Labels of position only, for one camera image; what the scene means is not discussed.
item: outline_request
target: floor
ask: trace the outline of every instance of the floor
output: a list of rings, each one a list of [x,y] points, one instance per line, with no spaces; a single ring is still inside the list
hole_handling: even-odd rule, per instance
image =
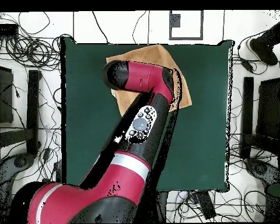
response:
[[[188,16],[187,19],[192,25],[192,33],[175,35],[193,36],[197,27],[199,27],[199,18],[191,18],[194,13],[186,13],[187,11],[177,11],[182,16]],[[26,33],[33,37],[41,37],[49,44],[52,44],[55,37],[62,34],[69,34],[74,37],[77,43],[105,43],[106,38],[111,43],[139,43],[139,44],[155,44],[155,43],[169,43],[169,44],[218,44],[222,39],[234,40],[235,46],[233,53],[237,53],[237,46],[248,36],[255,35],[264,31],[278,21],[280,21],[280,12],[274,10],[206,10],[204,11],[204,28],[203,40],[187,40],[187,41],[169,41],[168,40],[168,26],[169,26],[169,11],[135,11],[135,12],[96,12],[96,19],[92,12],[29,12],[29,13],[2,13],[0,23],[17,22],[21,24]],[[96,20],[100,28],[104,31],[106,37],[102,35],[100,29],[96,24]],[[121,23],[123,27],[114,25],[112,20]],[[181,22],[181,27],[188,27],[186,22]],[[54,48],[58,50],[57,43],[53,44]],[[274,52],[280,61],[280,44],[274,48]],[[246,59],[255,59],[253,54],[249,52],[246,46],[240,48],[240,55]],[[27,110],[27,72],[23,65],[18,64],[7,54],[5,45],[3,44],[0,50],[0,65],[7,68],[12,68],[14,74],[14,85],[20,97],[16,97],[15,88],[13,89],[13,107],[19,113],[23,123],[26,123]],[[40,84],[40,121],[39,121],[39,138],[42,143],[40,152],[44,147],[50,147],[54,150],[49,161],[42,166],[38,159],[35,164],[28,170],[17,175],[15,184],[13,186],[13,194],[15,194],[23,185],[31,181],[41,181],[43,177],[54,180],[55,175],[51,175],[53,164],[62,159],[61,153],[61,114],[57,109],[58,103],[61,101],[60,88],[60,73],[58,69],[52,70],[53,65],[58,64],[58,57],[52,58],[50,61],[52,65],[50,68],[40,68],[43,73],[44,80]],[[256,73],[260,74],[265,70],[265,66],[257,63]],[[266,79],[280,77],[279,64],[270,66],[266,72],[261,75],[253,75],[246,71],[241,65],[233,66],[233,92],[232,92],[232,122],[231,133],[235,133],[232,137],[230,145],[237,143],[236,134],[239,133],[240,114],[241,114],[241,92],[243,86],[243,78],[245,76],[254,77],[254,98],[257,99],[257,87],[260,82]],[[257,101],[254,107],[254,119],[256,120]],[[14,112],[13,123],[0,124],[0,132],[10,131],[11,129],[23,128],[20,118]],[[25,144],[16,147],[12,145],[0,150],[0,159],[8,154],[16,154],[25,152]],[[229,167],[229,182],[230,190],[226,193],[219,193],[210,191],[213,204],[215,205],[218,215],[215,219],[205,220],[197,205],[185,203],[185,198],[188,192],[171,191],[167,200],[167,222],[261,222],[263,220],[262,210],[265,207],[265,198],[257,192],[251,192],[243,201],[244,194],[249,191],[257,190],[263,192],[263,186],[260,181],[251,177],[244,168],[242,162],[238,162],[238,158],[230,158],[230,162],[237,162]],[[276,159],[270,161],[271,164],[277,166]]]

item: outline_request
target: green table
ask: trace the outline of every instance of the green table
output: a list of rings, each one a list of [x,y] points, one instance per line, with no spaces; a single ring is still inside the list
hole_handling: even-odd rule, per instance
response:
[[[79,184],[121,116],[103,83],[106,58],[145,45],[74,44],[66,38],[66,182]],[[179,112],[157,189],[225,187],[226,108],[231,41],[164,45],[183,72],[192,106]]]

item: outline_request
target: brown cloth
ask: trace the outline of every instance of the brown cloth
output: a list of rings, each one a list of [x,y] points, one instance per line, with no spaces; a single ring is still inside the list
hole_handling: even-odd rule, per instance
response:
[[[176,69],[179,71],[182,82],[182,97],[180,102],[180,109],[184,107],[188,107],[192,105],[189,89],[187,86],[187,82],[181,73],[180,69],[174,62],[173,58],[169,54],[169,52],[162,45],[150,45],[144,48],[136,49],[129,51],[125,54],[113,56],[110,58],[106,58],[107,63],[113,60],[122,60],[122,61],[134,61],[134,62],[144,62],[147,64],[156,64],[170,69]],[[178,98],[177,95],[177,75],[174,73],[174,97]],[[139,93],[129,92],[125,90],[116,90],[115,96],[117,99],[118,108],[121,116],[124,115],[126,110],[135,100],[135,98],[139,95]],[[170,111],[175,110],[177,104],[171,104]]]

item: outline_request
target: white floor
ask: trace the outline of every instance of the white floor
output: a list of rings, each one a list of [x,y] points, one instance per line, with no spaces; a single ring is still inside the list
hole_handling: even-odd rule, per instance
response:
[[[180,11],[179,13],[183,15],[191,15],[191,13],[185,13],[185,11]],[[17,22],[19,22],[19,13],[5,13],[7,15],[3,15],[3,18],[11,19],[13,17]],[[78,43],[105,43],[106,39],[100,32],[95,19],[91,12],[46,12],[48,17],[50,18],[50,24],[38,34],[32,35],[37,37],[51,37],[55,38],[62,34],[70,34],[74,37],[74,39]],[[105,35],[108,38],[108,41],[111,43],[122,43],[129,44],[133,43],[133,31],[134,31],[134,39],[136,43],[147,44],[148,42],[148,15],[149,15],[149,43],[155,44],[218,44],[222,39],[225,40],[234,40],[234,53],[237,53],[237,46],[239,43],[248,36],[252,36],[261,31],[269,29],[271,26],[280,21],[280,15],[275,13],[273,10],[206,10],[204,11],[204,39],[202,41],[169,41],[168,33],[169,33],[169,11],[146,11],[144,16],[139,20],[136,29],[134,30],[135,24],[138,18],[144,14],[144,11],[135,11],[135,12],[96,12],[97,21],[104,31]],[[8,20],[1,20],[1,23],[10,23]],[[23,28],[29,33],[36,33],[42,28],[44,28],[48,24],[48,19],[43,12],[30,12],[30,13],[22,13],[20,15],[20,24]],[[197,25],[199,25],[198,21],[193,24],[193,33],[194,28],[197,29]],[[52,39],[45,39],[47,42],[52,43]],[[274,48],[274,52],[276,53],[279,61],[280,61],[280,44]],[[26,123],[26,110],[27,110],[27,74],[25,68],[17,64],[15,61],[7,61],[5,59],[10,59],[9,55],[6,53],[5,49],[2,48],[0,54],[0,65],[3,67],[11,68],[14,74],[14,85],[18,87],[17,90],[20,94],[20,97],[16,97],[15,90],[14,98],[13,98],[13,107],[17,109],[19,115],[22,118],[23,123]],[[244,45],[244,42],[241,45],[240,55],[246,59],[255,59],[254,55],[249,52],[249,50]],[[256,73],[261,73],[264,71],[265,66],[257,63]],[[13,194],[15,194],[23,185],[28,182],[36,181],[37,179],[41,181],[43,177],[48,176],[51,177],[50,171],[53,169],[54,162],[61,160],[61,150],[58,147],[61,146],[61,130],[59,129],[61,126],[61,115],[57,110],[57,105],[55,104],[52,93],[60,88],[60,73],[58,70],[54,71],[44,71],[43,73],[44,79],[41,80],[40,89],[41,94],[39,97],[40,106],[44,103],[40,108],[40,122],[39,122],[39,139],[43,144],[40,151],[43,150],[44,144],[46,143],[46,148],[51,141],[54,132],[54,142],[51,142],[50,148],[55,149],[57,152],[54,154],[54,157],[45,165],[45,172],[42,172],[40,176],[38,159],[36,159],[35,164],[29,170],[26,170],[17,175],[17,181],[13,187]],[[279,64],[276,66],[271,66],[267,69],[265,73],[262,75],[253,75],[247,72],[241,65],[235,65],[233,67],[233,86],[234,90],[232,92],[232,107],[236,107],[241,105],[242,99],[240,97],[239,91],[242,91],[243,87],[243,78],[245,76],[253,76],[254,77],[254,98],[257,99],[257,88],[260,85],[260,82],[267,79],[280,77],[280,68]],[[59,90],[56,93],[56,100],[61,100],[61,91]],[[257,101],[254,103],[254,113],[256,116],[257,111]],[[236,125],[233,119],[232,121],[232,133],[239,133],[240,129],[240,107],[232,111],[233,114],[238,115],[237,120],[237,131]],[[23,128],[21,122],[19,120],[18,115],[14,112],[14,121],[11,124],[1,124],[0,131],[10,131],[10,128]],[[16,154],[19,152],[25,151],[25,144],[20,145],[13,149],[10,154]],[[12,146],[3,148],[0,150],[0,158],[4,157],[12,148]],[[276,164],[276,160],[272,159],[272,164]],[[233,215],[228,216],[229,218],[235,219],[239,222],[250,222],[251,219],[247,216],[244,207],[243,201],[239,198],[244,196],[244,194],[251,190],[264,191],[260,181],[254,179],[250,175],[247,174],[245,169],[241,169],[244,166],[242,163],[236,163],[235,165],[231,165],[229,169],[229,181],[232,183],[230,187],[230,191],[227,193],[218,193],[218,192],[210,192],[211,197],[213,198],[213,203],[216,207],[216,212],[221,215]],[[172,191],[169,194],[167,200],[167,221],[168,222],[179,222],[180,215],[175,213],[176,206],[182,203],[183,198],[186,196],[186,192],[179,193],[177,195],[176,191]],[[265,207],[265,198],[258,193],[251,193],[246,201],[251,205],[259,205],[261,208]],[[201,213],[198,209],[193,209],[195,212],[201,216]],[[189,211],[186,205],[181,207],[180,212],[183,217],[190,218],[192,216],[196,216],[196,213],[193,211]],[[263,216],[256,210],[254,212],[249,212],[250,217],[254,221],[262,221]],[[215,221],[231,221],[229,218],[223,218],[221,216],[217,216]],[[202,216],[201,219],[198,217],[186,219],[184,222],[209,222],[205,221]]]

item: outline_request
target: shoe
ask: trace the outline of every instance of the shoe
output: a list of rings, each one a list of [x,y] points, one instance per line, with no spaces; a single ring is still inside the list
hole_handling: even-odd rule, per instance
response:
[[[267,65],[276,65],[278,59],[273,53],[272,47],[261,44],[256,38],[247,42],[248,48],[259,60]]]

